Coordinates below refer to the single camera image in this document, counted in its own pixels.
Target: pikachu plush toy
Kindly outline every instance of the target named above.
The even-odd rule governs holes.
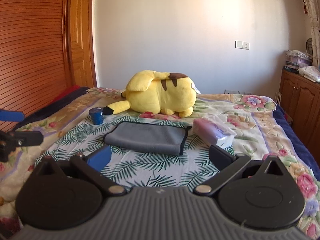
[[[177,112],[184,118],[192,114],[197,93],[193,81],[184,74],[144,70],[136,73],[121,93],[126,100],[106,106],[103,114],[119,114],[131,108],[140,113]]]

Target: red fabric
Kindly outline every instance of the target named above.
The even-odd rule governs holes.
[[[77,90],[77,89],[79,89],[79,88],[80,88],[80,86],[78,86],[78,85],[74,85],[74,86],[72,86],[72,87],[67,88],[67,89],[64,90],[60,95],[58,95],[54,100],[52,100],[52,101],[50,102],[50,104],[51,104],[51,103],[54,103],[55,101],[58,101],[59,99],[61,99],[61,98],[63,98],[64,96],[66,96],[67,94],[70,94],[71,92],[73,92],[73,91],[75,91],[75,90]]]

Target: curtain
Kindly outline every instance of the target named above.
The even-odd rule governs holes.
[[[304,0],[311,23],[313,66],[320,65],[320,29],[319,8],[317,0]]]

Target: gray towel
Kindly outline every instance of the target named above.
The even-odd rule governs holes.
[[[183,146],[188,136],[186,128],[149,123],[121,122],[107,133],[103,140],[138,152],[151,152],[169,155],[182,155]]]

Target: white tag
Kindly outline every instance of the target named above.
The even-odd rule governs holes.
[[[191,82],[191,87],[196,91],[197,94],[201,94],[200,91],[196,88],[196,85]]]

